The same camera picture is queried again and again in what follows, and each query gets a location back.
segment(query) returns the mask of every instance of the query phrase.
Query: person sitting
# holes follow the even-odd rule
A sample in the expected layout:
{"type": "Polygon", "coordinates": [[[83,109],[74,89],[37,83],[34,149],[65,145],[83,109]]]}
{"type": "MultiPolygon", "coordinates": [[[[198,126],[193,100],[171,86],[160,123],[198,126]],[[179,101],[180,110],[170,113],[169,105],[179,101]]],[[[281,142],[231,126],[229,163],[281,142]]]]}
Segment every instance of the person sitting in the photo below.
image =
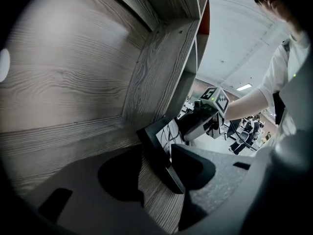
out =
{"type": "Polygon", "coordinates": [[[270,132],[268,132],[268,134],[265,136],[265,138],[266,138],[266,140],[269,140],[269,139],[270,139],[270,137],[271,137],[271,133],[270,133],[270,132]]]}
{"type": "MultiPolygon", "coordinates": [[[[251,144],[253,138],[255,137],[255,134],[259,131],[260,129],[260,116],[256,115],[252,120],[250,120],[245,128],[244,128],[244,132],[249,133],[249,136],[246,140],[246,143],[251,144]]],[[[240,141],[240,139],[238,138],[230,147],[229,150],[231,152],[233,152],[236,155],[239,155],[239,153],[246,147],[246,145],[244,143],[242,143],[240,141]]]]}
{"type": "Polygon", "coordinates": [[[259,135],[262,134],[262,128],[264,127],[264,124],[262,124],[260,122],[259,122],[259,124],[260,124],[260,128],[259,128],[258,132],[253,133],[252,140],[257,140],[259,135]]]}

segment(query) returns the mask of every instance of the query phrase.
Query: floor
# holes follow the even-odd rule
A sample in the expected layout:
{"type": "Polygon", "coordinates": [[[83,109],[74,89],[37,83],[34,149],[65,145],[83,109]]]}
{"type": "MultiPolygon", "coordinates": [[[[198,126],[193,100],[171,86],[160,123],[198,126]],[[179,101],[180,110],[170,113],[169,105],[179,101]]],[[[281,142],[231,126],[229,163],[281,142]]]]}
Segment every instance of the floor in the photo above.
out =
{"type": "MultiPolygon", "coordinates": [[[[203,134],[197,139],[191,141],[191,146],[195,146],[200,149],[220,152],[225,154],[233,154],[228,150],[229,146],[232,145],[235,141],[231,138],[228,138],[226,141],[224,135],[213,139],[207,134],[203,134]]],[[[254,156],[255,151],[252,151],[245,147],[242,152],[239,153],[239,156],[254,156]]]]}

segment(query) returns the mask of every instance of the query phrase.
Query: man's arm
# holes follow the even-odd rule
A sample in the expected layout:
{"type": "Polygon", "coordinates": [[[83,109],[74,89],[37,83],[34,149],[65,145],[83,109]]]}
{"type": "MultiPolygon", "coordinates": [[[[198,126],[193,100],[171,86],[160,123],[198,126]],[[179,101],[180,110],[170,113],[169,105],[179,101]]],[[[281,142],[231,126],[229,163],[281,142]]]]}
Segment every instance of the man's arm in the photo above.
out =
{"type": "Polygon", "coordinates": [[[274,112],[273,93],[280,91],[288,81],[288,57],[280,45],[270,61],[261,85],[244,97],[230,103],[225,120],[234,120],[255,115],[268,106],[274,112]]]}
{"type": "Polygon", "coordinates": [[[259,89],[229,104],[225,120],[235,120],[258,114],[268,107],[268,102],[259,89]]]}

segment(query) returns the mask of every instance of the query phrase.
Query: white shirt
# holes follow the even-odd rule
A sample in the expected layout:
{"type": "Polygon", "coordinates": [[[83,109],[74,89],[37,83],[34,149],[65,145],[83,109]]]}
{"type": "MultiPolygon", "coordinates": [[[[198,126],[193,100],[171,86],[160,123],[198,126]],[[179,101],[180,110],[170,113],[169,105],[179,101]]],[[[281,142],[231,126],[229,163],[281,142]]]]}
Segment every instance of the white shirt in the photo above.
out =
{"type": "MultiPolygon", "coordinates": [[[[265,96],[272,112],[275,112],[273,93],[281,91],[282,88],[293,79],[310,52],[311,44],[309,37],[306,33],[303,33],[302,38],[296,41],[290,36],[289,47],[289,59],[282,45],[276,49],[263,82],[258,87],[265,96]]],[[[274,146],[285,136],[295,134],[295,132],[296,128],[293,120],[285,109],[282,121],[276,131],[276,137],[272,137],[266,145],[274,146]]]]}

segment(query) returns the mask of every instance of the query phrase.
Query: person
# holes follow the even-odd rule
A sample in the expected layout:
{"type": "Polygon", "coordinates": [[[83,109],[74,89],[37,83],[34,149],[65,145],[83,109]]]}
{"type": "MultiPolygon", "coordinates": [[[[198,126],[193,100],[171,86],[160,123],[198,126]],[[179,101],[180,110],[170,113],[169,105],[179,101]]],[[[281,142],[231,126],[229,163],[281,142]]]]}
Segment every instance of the person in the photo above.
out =
{"type": "MultiPolygon", "coordinates": [[[[257,133],[259,132],[260,129],[260,116],[256,115],[252,120],[250,120],[247,124],[246,127],[244,128],[244,131],[249,133],[249,137],[246,140],[247,144],[252,144],[253,138],[257,136],[257,133]]],[[[239,144],[237,141],[235,141],[230,147],[229,150],[233,152],[236,155],[239,155],[239,153],[246,147],[246,145],[239,144]]]]}
{"type": "MultiPolygon", "coordinates": [[[[244,118],[267,107],[274,112],[273,94],[281,91],[296,76],[311,49],[307,33],[301,28],[282,0],[254,1],[266,13],[270,13],[285,22],[291,33],[287,41],[276,49],[261,85],[242,98],[230,103],[225,114],[225,120],[244,118]]],[[[276,133],[264,146],[274,146],[285,136],[295,134],[295,131],[293,120],[285,109],[276,133]]]]}
{"type": "Polygon", "coordinates": [[[271,133],[268,132],[268,134],[265,136],[266,140],[269,140],[271,136],[272,136],[271,133]]]}
{"type": "Polygon", "coordinates": [[[253,118],[253,116],[248,116],[248,117],[244,118],[244,120],[243,120],[243,126],[245,126],[246,123],[247,123],[247,121],[250,120],[250,119],[252,119],[252,118],[253,118]]]}
{"type": "Polygon", "coordinates": [[[252,136],[252,139],[251,139],[251,143],[248,143],[248,144],[252,145],[253,144],[252,141],[253,140],[256,141],[258,139],[258,136],[262,133],[262,128],[264,127],[264,125],[262,123],[260,123],[260,121],[259,121],[259,125],[260,125],[259,130],[257,132],[253,133],[253,136],[252,136]]]}
{"type": "MultiPolygon", "coordinates": [[[[241,123],[241,118],[232,120],[230,122],[233,123],[235,130],[237,130],[240,123],[241,123]]],[[[232,128],[231,124],[229,124],[229,128],[227,130],[227,133],[224,134],[224,139],[227,140],[231,135],[233,135],[235,133],[235,130],[234,130],[234,128],[232,128]]]]}

